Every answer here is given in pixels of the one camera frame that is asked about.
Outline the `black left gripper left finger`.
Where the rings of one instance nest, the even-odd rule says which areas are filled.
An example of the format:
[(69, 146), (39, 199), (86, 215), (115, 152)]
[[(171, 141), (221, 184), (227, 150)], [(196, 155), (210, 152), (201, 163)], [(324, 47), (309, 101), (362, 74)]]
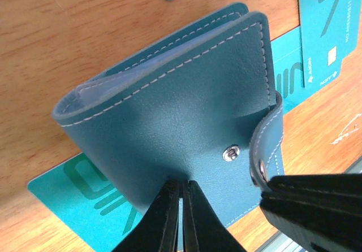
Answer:
[(114, 251), (177, 251), (180, 183), (167, 181), (139, 224)]

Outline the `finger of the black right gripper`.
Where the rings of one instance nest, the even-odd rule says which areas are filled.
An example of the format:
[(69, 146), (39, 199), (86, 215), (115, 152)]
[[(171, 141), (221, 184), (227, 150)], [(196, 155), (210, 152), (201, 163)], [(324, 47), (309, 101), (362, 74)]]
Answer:
[(268, 187), (277, 193), (361, 204), (361, 174), (284, 175), (272, 177)]
[(263, 192), (267, 221), (307, 251), (361, 251), (361, 198)]

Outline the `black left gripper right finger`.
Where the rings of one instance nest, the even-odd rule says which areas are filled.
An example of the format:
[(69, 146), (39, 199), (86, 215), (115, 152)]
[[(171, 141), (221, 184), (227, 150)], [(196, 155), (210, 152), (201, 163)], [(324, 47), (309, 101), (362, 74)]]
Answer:
[(245, 251), (224, 227), (196, 181), (183, 183), (184, 251)]

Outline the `teal card with signature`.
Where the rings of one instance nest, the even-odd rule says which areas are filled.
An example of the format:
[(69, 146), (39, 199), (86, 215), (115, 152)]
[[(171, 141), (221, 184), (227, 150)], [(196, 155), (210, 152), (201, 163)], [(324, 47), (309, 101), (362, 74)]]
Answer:
[(83, 153), (35, 177), (28, 190), (95, 251), (111, 251), (142, 218)]

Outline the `teal leather card holder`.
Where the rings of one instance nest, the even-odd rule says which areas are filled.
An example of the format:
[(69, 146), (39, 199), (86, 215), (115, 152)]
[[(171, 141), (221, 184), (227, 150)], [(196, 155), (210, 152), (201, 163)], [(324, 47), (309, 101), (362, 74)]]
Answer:
[(145, 213), (169, 179), (195, 180), (224, 226), (283, 173), (282, 97), (266, 15), (233, 3), (64, 96), (54, 120)]

